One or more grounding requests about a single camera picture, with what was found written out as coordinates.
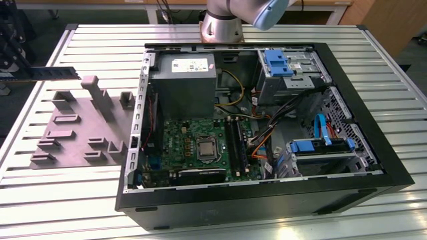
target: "gray robot arm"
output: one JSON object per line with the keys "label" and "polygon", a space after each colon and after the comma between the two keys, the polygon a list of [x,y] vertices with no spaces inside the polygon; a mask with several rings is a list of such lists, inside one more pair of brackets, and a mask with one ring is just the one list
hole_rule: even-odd
{"label": "gray robot arm", "polygon": [[208,0],[201,25],[204,42],[239,42],[243,38],[241,20],[255,28],[268,30],[295,2],[296,0]]}

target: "aluminum profile table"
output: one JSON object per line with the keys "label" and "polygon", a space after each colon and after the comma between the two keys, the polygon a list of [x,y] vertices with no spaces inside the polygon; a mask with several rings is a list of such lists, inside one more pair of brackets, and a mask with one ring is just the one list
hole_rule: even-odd
{"label": "aluminum profile table", "polygon": [[[245,42],[324,42],[415,180],[341,214],[147,232],[115,211],[120,166],[30,170],[57,90],[89,97],[78,80],[37,82],[0,149],[0,238],[18,239],[425,239],[427,101],[367,30],[244,26]],[[80,25],[66,30],[49,66],[97,75],[109,96],[136,92],[145,43],[199,42],[197,25]]]}

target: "expansion slot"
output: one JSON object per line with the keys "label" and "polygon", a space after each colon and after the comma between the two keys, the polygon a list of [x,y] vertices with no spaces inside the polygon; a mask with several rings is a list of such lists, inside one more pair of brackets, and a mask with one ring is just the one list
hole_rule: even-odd
{"label": "expansion slot", "polygon": [[225,119],[224,130],[231,171],[235,176],[248,172],[248,157],[239,119]]}

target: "yellow wire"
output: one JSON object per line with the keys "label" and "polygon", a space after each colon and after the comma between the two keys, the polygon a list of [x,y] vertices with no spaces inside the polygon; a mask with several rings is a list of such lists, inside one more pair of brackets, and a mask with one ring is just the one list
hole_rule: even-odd
{"label": "yellow wire", "polygon": [[245,94],[245,89],[244,89],[244,87],[243,87],[243,84],[241,84],[239,78],[237,78],[228,70],[224,70],[224,69],[223,69],[223,71],[224,71],[225,73],[228,73],[228,74],[232,76],[232,78],[235,79],[235,81],[239,83],[240,89],[241,89],[241,94],[240,94],[240,97],[239,97],[239,99],[237,99],[236,101],[229,102],[229,103],[215,104],[215,106],[232,106],[232,105],[237,104],[237,103],[241,101],[241,99],[243,99],[243,97],[244,97],[244,94]]}

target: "cpu socket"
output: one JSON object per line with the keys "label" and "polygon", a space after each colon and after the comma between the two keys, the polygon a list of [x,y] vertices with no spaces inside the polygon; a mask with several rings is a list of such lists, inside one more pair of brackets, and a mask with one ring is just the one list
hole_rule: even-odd
{"label": "cpu socket", "polygon": [[204,164],[217,160],[216,138],[213,136],[200,136],[195,140],[196,157]]}

